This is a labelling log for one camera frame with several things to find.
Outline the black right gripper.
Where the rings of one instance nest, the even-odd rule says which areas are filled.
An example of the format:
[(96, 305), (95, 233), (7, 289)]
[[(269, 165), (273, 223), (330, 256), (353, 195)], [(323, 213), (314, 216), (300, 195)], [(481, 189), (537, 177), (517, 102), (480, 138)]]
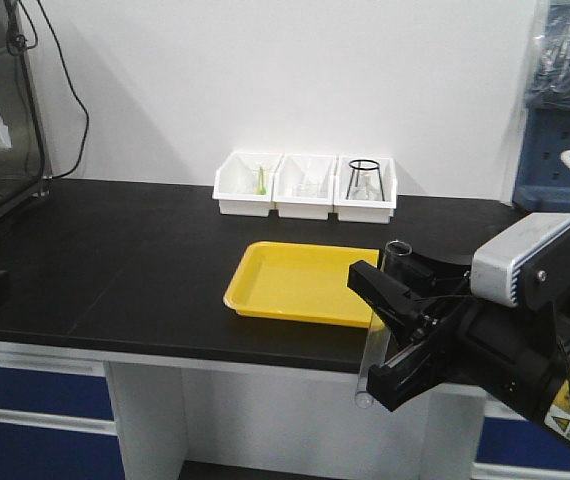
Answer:
[(551, 404), (562, 383), (556, 302), (530, 310), (476, 299), (468, 295), (467, 265), (418, 253), (386, 253), (382, 265), (357, 261), (347, 277), (399, 344), (369, 368), (374, 399), (394, 411), (440, 384), (466, 381), (517, 412)]

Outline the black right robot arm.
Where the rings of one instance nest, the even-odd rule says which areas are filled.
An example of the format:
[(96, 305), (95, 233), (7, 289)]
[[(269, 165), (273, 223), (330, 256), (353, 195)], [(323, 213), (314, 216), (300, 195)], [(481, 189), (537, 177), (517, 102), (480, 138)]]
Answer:
[(469, 383), (570, 446), (570, 280), (541, 305), (508, 307), (473, 294), (470, 274), (418, 254), (350, 266), (348, 288), (398, 348), (368, 366), (367, 392), (395, 411), (440, 384)]

